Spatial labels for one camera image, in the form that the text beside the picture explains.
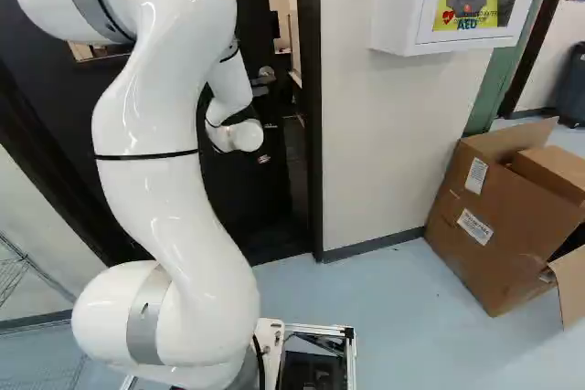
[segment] open doorway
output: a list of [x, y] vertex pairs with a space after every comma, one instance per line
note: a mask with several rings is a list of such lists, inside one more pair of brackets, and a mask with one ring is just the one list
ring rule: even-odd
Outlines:
[[269, 0], [292, 210], [323, 252], [320, 0]]

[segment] light blue floor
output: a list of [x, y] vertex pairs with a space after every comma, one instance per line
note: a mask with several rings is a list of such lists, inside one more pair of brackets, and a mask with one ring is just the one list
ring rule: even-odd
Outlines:
[[[497, 121], [496, 127], [515, 123]], [[585, 157], [584, 131], [558, 127], [551, 141]], [[467, 389], [562, 330], [555, 290], [505, 316], [488, 317], [423, 239], [330, 265], [315, 264], [308, 255], [288, 258], [254, 273], [262, 316], [356, 327], [359, 390]], [[70, 332], [61, 338], [71, 346]], [[0, 340], [0, 389], [20, 388], [2, 387], [5, 347]], [[89, 363], [77, 388], [117, 390], [121, 380]]]

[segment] wire rack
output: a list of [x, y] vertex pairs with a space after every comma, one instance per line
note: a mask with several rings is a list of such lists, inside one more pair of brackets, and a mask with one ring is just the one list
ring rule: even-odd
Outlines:
[[29, 267], [27, 257], [0, 260], [0, 307], [24, 278]]
[[0, 335], [0, 390], [73, 390], [87, 361], [68, 324]]

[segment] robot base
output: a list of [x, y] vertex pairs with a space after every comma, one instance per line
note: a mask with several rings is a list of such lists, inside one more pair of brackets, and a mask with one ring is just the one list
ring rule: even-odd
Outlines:
[[[295, 371], [288, 371], [287, 352], [289, 356], [306, 355], [307, 358], [321, 356], [305, 353], [306, 347], [312, 352], [323, 351], [327, 357], [335, 359], [339, 364], [341, 379], [335, 381], [329, 388], [332, 390], [356, 390], [356, 332], [348, 326], [315, 326], [309, 324], [284, 324], [279, 320], [260, 319], [256, 327], [256, 338], [261, 347], [265, 374], [265, 390], [285, 390], [296, 388], [290, 379]], [[285, 344], [292, 338], [297, 339], [297, 346], [290, 349]], [[260, 377], [256, 370], [256, 378], [244, 386], [229, 390], [257, 390], [260, 386]], [[119, 390], [135, 390], [138, 378], [126, 376]], [[313, 388], [304, 383], [301, 388]]]

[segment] robotic arm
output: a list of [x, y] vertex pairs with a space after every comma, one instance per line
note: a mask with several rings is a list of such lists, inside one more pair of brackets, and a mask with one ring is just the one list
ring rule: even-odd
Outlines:
[[255, 151], [261, 126], [222, 126], [252, 99], [232, 38], [236, 0], [18, 0], [54, 37], [135, 40], [92, 118], [106, 199], [156, 261], [102, 272], [72, 327], [92, 358], [163, 383], [222, 390], [250, 355], [260, 297], [246, 259], [217, 220], [197, 155], [196, 107], [214, 91], [206, 131], [223, 152]]

